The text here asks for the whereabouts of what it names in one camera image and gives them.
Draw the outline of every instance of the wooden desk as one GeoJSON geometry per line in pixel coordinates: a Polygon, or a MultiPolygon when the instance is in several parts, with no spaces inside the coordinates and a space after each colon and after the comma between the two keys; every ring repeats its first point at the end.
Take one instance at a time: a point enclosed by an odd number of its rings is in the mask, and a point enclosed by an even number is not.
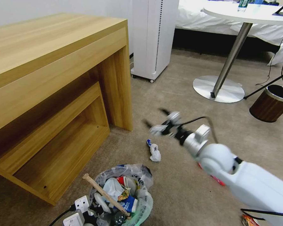
{"type": "Polygon", "coordinates": [[[0,174],[55,205],[107,119],[132,130],[128,49],[124,19],[63,13],[0,27],[0,174]]]}

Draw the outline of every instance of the round white table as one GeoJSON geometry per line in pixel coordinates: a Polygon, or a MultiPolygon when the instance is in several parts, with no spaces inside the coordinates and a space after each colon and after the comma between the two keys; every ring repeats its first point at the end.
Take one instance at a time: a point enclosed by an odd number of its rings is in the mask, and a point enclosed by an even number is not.
{"type": "Polygon", "coordinates": [[[227,20],[243,22],[229,56],[220,72],[219,77],[206,75],[193,81],[193,88],[203,97],[223,103],[238,102],[244,97],[241,85],[226,79],[230,68],[237,57],[252,24],[283,25],[283,16],[273,15],[280,6],[249,4],[245,12],[238,12],[238,3],[220,6],[217,2],[209,1],[203,11],[211,16],[227,20]]]}

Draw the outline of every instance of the white power adapter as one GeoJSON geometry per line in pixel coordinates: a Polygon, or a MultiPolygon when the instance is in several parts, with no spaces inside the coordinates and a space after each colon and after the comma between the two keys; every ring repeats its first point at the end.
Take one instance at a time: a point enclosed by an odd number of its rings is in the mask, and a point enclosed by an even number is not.
{"type": "Polygon", "coordinates": [[[84,222],[81,210],[77,209],[74,214],[63,220],[63,226],[83,226],[84,222]]]}
{"type": "Polygon", "coordinates": [[[86,211],[88,211],[88,207],[89,207],[89,200],[87,196],[83,196],[75,200],[75,208],[77,210],[78,209],[81,210],[82,213],[85,213],[86,211]]]}

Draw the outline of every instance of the desk leg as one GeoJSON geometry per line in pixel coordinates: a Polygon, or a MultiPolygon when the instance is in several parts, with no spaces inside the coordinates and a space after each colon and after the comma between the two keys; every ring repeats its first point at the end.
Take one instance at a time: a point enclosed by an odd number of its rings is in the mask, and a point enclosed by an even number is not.
{"type": "Polygon", "coordinates": [[[133,126],[128,47],[124,46],[88,73],[92,80],[100,82],[109,123],[131,131],[133,126]]]}
{"type": "Polygon", "coordinates": [[[226,77],[251,27],[252,24],[243,23],[218,78],[209,75],[202,76],[193,81],[193,88],[197,93],[207,99],[223,103],[234,103],[243,99],[244,90],[241,86],[226,79],[226,77]]]}

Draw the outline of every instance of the wooden stick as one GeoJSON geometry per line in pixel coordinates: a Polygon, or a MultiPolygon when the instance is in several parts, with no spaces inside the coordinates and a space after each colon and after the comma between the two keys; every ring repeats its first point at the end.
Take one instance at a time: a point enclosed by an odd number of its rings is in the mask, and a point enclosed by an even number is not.
{"type": "Polygon", "coordinates": [[[130,216],[130,213],[128,213],[117,201],[115,201],[113,198],[111,198],[110,195],[108,195],[100,185],[98,185],[88,174],[84,174],[83,179],[88,181],[92,186],[103,196],[105,196],[116,208],[118,208],[123,214],[126,216],[130,216]]]}

